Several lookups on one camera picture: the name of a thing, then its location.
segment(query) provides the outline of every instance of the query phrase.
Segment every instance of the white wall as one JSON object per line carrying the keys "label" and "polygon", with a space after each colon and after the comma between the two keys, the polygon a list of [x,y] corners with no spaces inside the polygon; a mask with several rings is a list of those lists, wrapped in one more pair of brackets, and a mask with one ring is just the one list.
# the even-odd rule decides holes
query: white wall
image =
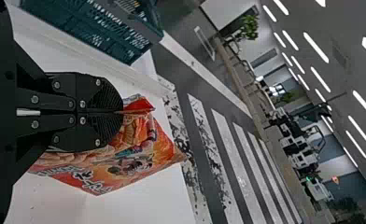
{"label": "white wall", "polygon": [[201,7],[216,27],[221,30],[258,2],[257,0],[206,0]]}
{"label": "white wall", "polygon": [[294,110],[301,108],[305,105],[309,105],[311,102],[309,101],[308,97],[305,95],[293,102],[288,103],[287,105],[284,105],[283,108],[286,110],[286,112],[291,113]]}
{"label": "white wall", "polygon": [[344,155],[320,163],[318,170],[321,172],[319,176],[323,179],[323,182],[326,182],[330,181],[334,176],[349,175],[358,169],[348,156]]}
{"label": "white wall", "polygon": [[[20,21],[25,17],[18,9],[14,11],[13,20]],[[34,30],[14,27],[17,42],[31,55],[45,71],[77,71],[106,77],[119,90],[122,97],[135,93],[146,95],[157,108],[154,117],[161,124],[170,138],[172,133],[165,114],[163,102],[152,88],[139,88],[134,81],[138,74],[126,65],[113,61],[110,66],[99,64],[96,59],[88,59],[79,54],[82,50],[91,51],[91,47],[82,45],[79,49],[54,42],[41,35],[59,35],[64,43],[75,41],[72,37],[49,28],[44,22],[35,21]],[[146,75],[142,79],[153,79]],[[95,197],[79,189],[60,183],[49,177],[25,174],[14,186],[13,199],[6,223],[14,224],[93,224],[93,223],[195,223],[189,196],[179,164],[152,175],[131,186]]]}
{"label": "white wall", "polygon": [[265,83],[267,83],[268,86],[273,86],[275,84],[280,84],[290,78],[292,78],[291,73],[289,72],[287,67],[284,67],[265,77],[264,81]]}
{"label": "white wall", "polygon": [[[268,22],[266,13],[263,11],[259,0],[206,0],[201,7],[211,19],[211,21],[221,30],[231,21],[235,20],[248,9],[257,6],[259,9],[259,37],[255,41],[243,41],[241,45],[241,57],[248,62],[253,62],[255,59],[266,53],[270,49],[276,48],[276,42],[273,31]],[[267,63],[255,69],[255,75],[261,77],[273,71],[279,65],[285,63],[280,52]]]}

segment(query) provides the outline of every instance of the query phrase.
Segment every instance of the floor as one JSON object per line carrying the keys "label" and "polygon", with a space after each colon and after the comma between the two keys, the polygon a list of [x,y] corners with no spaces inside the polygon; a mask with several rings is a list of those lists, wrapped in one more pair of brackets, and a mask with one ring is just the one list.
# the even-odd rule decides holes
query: floor
{"label": "floor", "polygon": [[193,32],[200,26],[206,38],[216,33],[196,8],[198,3],[159,2],[166,35],[151,53],[156,78],[172,90],[162,100],[148,91],[152,88],[146,91],[138,82],[121,81],[115,73],[122,67],[113,70],[91,58],[85,61],[84,56],[94,56],[78,54],[86,46],[70,49],[53,43],[45,38],[51,36],[49,31],[44,36],[15,34],[45,70],[96,74],[107,77],[124,96],[138,92],[148,96],[159,108],[155,117],[189,159],[102,198],[25,175],[15,185],[7,223],[194,223],[194,219],[197,224],[302,223],[246,105],[234,94],[236,88],[220,57],[211,60]]}
{"label": "floor", "polygon": [[173,90],[163,100],[190,157],[182,172],[196,223],[302,223],[250,113],[232,97],[222,60],[213,61],[194,33],[200,26],[210,38],[215,28],[199,8],[178,15],[167,13],[170,6],[159,3],[167,38],[152,56],[160,82]]}

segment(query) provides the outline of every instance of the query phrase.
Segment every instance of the screw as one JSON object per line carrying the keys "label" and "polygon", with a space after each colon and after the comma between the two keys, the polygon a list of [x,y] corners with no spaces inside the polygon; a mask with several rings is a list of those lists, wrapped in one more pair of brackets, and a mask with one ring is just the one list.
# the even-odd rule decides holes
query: screw
{"label": "screw", "polygon": [[80,101],[80,107],[85,108],[85,101]]}
{"label": "screw", "polygon": [[33,95],[31,98],[31,102],[32,102],[32,104],[36,105],[38,103],[38,96]]}
{"label": "screw", "polygon": [[33,129],[37,129],[37,128],[38,128],[38,126],[39,126],[39,123],[38,123],[38,121],[37,121],[37,120],[32,121],[32,128],[33,128]]}
{"label": "screw", "polygon": [[60,89],[60,88],[61,88],[61,83],[59,83],[59,82],[54,82],[54,88],[55,88],[56,90]]}
{"label": "screw", "polygon": [[58,135],[54,137],[54,143],[59,143],[59,136]]}
{"label": "screw", "polygon": [[87,122],[87,120],[84,117],[81,117],[80,124],[84,125]]}

